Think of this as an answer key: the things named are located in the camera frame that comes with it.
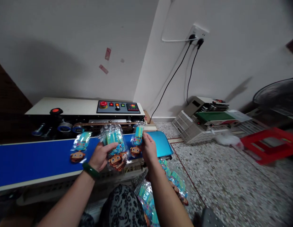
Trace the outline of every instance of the plastic packaging bag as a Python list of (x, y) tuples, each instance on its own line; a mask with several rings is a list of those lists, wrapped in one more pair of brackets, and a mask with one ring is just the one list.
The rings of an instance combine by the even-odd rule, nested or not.
[(72, 163), (85, 162), (85, 160), (87, 159), (85, 151), (89, 145), (91, 135), (91, 132), (83, 132), (77, 135), (76, 139), (74, 140), (70, 154), (70, 161)]
[(142, 144), (142, 134), (145, 124), (142, 124), (141, 122), (138, 122), (135, 130), (134, 135), (132, 136), (131, 143), (134, 146), (140, 146)]
[(145, 124), (138, 122), (136, 128), (134, 129), (134, 135), (131, 139), (133, 147), (130, 148), (130, 154), (133, 158), (141, 156), (142, 133), (144, 126)]
[(108, 169), (122, 171), (127, 164), (129, 149), (124, 142), (120, 125), (105, 125), (101, 129), (101, 141), (104, 145), (117, 142), (118, 145), (108, 153)]
[(222, 145), (232, 145), (233, 147), (237, 147), (241, 150), (244, 149), (244, 145), (241, 142), (240, 138), (237, 136), (233, 136), (229, 132), (217, 135), (215, 137), (215, 140)]
[(169, 180), (174, 191), (178, 195), (180, 201), (183, 205), (188, 206), (189, 194), (191, 192), (191, 187), (187, 178), (182, 174), (180, 169), (170, 169), (167, 166), (166, 160), (159, 160), (162, 169), (165, 171), (165, 175)]
[(150, 182), (144, 180), (141, 183), (140, 191), (137, 197), (141, 202), (147, 226), (151, 226), (153, 211), (155, 210), (155, 203)]

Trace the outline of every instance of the person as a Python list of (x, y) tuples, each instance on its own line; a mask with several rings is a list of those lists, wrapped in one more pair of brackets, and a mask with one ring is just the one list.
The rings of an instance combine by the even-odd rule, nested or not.
[[(148, 167), (149, 181), (160, 226), (193, 226), (158, 162), (154, 140), (147, 133), (143, 133), (143, 140), (142, 156)], [(117, 144), (111, 143), (103, 146), (102, 143), (99, 143), (89, 165), (100, 172), (108, 162), (107, 153)], [(83, 171), (66, 194), (40, 221), (38, 227), (82, 225), (81, 217), (95, 181), (87, 172)], [(110, 193), (102, 208), (97, 226), (147, 226), (142, 205), (129, 187), (119, 185)]]

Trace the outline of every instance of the patterned clothing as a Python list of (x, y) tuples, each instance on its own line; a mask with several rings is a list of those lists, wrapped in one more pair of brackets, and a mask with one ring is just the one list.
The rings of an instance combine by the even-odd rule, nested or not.
[(94, 225), (91, 215), (84, 213), (79, 227), (91, 226), (147, 226), (142, 205), (134, 191), (128, 186), (119, 185), (110, 194), (105, 202), (98, 224)]

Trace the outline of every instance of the fan guard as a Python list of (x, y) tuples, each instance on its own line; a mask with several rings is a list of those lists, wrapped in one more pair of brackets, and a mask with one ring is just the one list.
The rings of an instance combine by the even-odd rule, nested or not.
[(293, 78), (265, 86), (254, 95), (253, 102), (261, 109), (271, 109), (285, 116), (293, 116)]

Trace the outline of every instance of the terrazzo floor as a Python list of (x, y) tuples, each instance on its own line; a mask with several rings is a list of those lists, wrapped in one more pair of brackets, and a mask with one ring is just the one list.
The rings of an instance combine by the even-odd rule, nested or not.
[(172, 123), (157, 123), (174, 149), (169, 165), (190, 179), (190, 218), (213, 209), (227, 226), (291, 226), (293, 161), (261, 166), (248, 154), (216, 142), (186, 145)]

